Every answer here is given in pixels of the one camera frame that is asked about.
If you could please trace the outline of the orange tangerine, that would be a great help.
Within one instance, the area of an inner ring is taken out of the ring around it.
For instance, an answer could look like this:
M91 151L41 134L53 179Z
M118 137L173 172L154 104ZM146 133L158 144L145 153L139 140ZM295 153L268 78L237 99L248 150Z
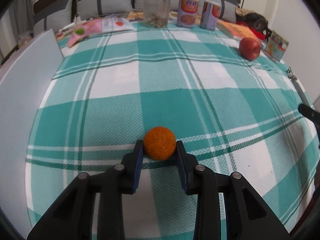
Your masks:
M170 129L154 127L146 133L143 147L146 155L152 160L168 160L175 152L176 138Z

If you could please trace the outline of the orange label can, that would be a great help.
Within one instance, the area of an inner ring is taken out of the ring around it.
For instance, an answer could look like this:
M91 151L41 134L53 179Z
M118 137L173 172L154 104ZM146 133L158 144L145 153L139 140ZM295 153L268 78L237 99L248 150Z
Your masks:
M214 31L216 29L217 20L221 14L221 5L204 1L202 15L200 20L200 28Z
M193 28L199 0L179 0L176 25L181 28Z

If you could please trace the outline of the white cardboard box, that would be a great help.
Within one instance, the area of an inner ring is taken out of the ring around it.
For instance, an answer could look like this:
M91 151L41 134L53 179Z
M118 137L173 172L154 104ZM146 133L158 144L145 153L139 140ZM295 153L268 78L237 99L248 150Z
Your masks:
M64 57L52 29L1 66L1 214L20 238L31 230L25 165L35 116Z

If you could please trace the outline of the far left grey cushion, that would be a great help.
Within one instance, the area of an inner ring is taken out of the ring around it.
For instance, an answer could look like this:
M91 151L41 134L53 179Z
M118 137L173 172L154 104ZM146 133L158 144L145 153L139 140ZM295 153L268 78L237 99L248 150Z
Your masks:
M37 36L48 29L56 33L69 25L72 20L72 1L57 0L34 16L33 35Z

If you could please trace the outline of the left orange label can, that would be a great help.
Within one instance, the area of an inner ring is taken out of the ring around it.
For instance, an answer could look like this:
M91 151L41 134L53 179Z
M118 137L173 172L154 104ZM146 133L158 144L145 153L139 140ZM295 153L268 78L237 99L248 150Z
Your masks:
M179 0L176 25L181 28L193 28L199 0Z

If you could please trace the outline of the pink snack packet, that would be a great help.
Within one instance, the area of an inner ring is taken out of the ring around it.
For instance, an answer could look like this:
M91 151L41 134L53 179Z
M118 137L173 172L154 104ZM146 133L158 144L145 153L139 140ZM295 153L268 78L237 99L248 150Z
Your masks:
M135 29L132 23L125 18L96 18L75 27L68 39L67 47L71 48L77 42L87 37Z

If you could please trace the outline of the black smartphone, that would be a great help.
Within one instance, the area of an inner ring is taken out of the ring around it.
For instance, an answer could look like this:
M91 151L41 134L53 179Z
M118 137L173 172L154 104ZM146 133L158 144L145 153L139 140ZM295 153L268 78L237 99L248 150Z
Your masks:
M305 104L305 105L308 106L308 107L311 107L311 105L310 105L310 103L309 103L306 95L305 95L304 92L303 92L302 87L301 87L300 84L299 84L298 79L297 79L297 78L292 79L292 83L293 83L296 91L298 92L299 97L301 98L302 103Z

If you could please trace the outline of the clear box with colourful label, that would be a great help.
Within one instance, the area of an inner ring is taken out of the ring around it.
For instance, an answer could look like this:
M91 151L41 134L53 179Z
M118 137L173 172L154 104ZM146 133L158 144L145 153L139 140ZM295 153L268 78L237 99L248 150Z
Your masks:
M264 51L269 57L280 62L288 46L288 40L280 36L275 31L272 31Z

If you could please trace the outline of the orange book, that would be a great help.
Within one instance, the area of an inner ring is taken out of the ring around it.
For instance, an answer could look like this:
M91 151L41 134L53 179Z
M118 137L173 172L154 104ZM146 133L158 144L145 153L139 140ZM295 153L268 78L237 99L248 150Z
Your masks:
M249 29L249 27L238 25L223 20L217 21L217 28L229 38L241 41L243 38L249 37L260 42L259 38Z

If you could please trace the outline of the red apple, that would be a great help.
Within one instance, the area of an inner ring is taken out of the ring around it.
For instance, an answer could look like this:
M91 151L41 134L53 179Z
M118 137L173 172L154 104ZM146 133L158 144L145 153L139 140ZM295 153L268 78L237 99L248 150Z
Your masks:
M254 38L245 37L239 43L239 52L242 57L249 61L258 58L261 51L261 43Z

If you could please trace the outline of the keys with keychain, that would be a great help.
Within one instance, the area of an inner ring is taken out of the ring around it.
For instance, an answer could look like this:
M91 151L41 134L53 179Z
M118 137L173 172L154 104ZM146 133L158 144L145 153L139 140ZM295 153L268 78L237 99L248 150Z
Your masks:
M294 72L292 71L292 68L289 67L288 70L287 70L287 75L288 75L288 78L291 79L291 80L297 80L297 77L296 75L294 74Z

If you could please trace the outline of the right orange label can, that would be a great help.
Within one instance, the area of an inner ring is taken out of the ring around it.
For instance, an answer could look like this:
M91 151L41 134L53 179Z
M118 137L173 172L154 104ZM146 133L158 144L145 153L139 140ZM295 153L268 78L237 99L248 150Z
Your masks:
M221 5L204 1L202 15L200 20L200 28L214 31L216 29L217 20L221 14Z

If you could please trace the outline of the teal plaid tablecloth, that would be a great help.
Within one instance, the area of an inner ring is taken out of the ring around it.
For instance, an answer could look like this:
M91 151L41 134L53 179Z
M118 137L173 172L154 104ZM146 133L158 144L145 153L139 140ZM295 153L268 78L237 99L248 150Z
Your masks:
M213 171L238 171L292 230L313 192L314 125L287 65L243 59L236 40L195 27L108 33L67 47L35 118L26 163L36 224L80 172L119 163L163 126Z

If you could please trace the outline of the black bag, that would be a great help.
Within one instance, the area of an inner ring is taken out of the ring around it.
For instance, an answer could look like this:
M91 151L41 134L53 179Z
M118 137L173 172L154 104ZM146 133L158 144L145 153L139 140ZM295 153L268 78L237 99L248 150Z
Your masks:
M268 20L261 14L248 9L236 7L236 23L249 27L260 40L268 41L272 31L268 28Z

